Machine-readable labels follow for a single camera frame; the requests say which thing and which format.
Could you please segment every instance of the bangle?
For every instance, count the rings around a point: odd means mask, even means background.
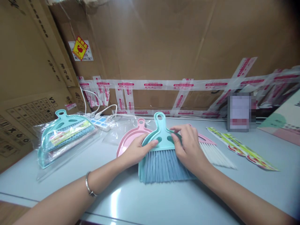
[[[85,176],[85,185],[87,186],[87,190],[89,192],[89,195],[92,196],[92,197],[97,197],[97,195],[93,191],[91,191],[89,186],[88,186],[88,174],[89,173],[90,173],[90,171]]]

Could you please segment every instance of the small broom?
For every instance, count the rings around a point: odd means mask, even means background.
[[[166,127],[166,117],[162,112],[154,115],[157,129],[150,133],[143,141],[143,146],[157,139],[158,145],[152,149],[139,163],[140,181],[148,183],[162,183],[196,179],[179,161],[175,153],[175,146],[171,133]]]

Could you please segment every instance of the plastic bag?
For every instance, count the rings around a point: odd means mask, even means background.
[[[33,127],[39,140],[33,143],[40,168],[37,175],[39,181],[101,138],[100,130],[84,117],[71,115],[66,118]]]
[[[121,117],[115,122],[110,122],[109,125],[111,126],[111,130],[105,136],[103,142],[119,145],[123,136],[138,126],[138,117]],[[145,127],[154,131],[156,129],[154,119],[145,119]]]

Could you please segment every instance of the hand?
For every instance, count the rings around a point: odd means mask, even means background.
[[[175,134],[171,134],[171,136],[175,144],[175,152],[178,159],[190,172],[196,175],[201,167],[211,165],[200,148],[196,128],[185,124],[171,127],[170,130],[174,130],[176,133],[180,131],[182,145]]]
[[[127,167],[131,167],[140,162],[146,154],[158,144],[158,140],[153,140],[142,147],[142,143],[148,134],[136,137],[126,151],[119,157],[125,161]]]

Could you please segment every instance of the smartphone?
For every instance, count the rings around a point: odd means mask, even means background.
[[[227,109],[228,131],[249,132],[256,128],[256,100],[253,93],[230,93]]]

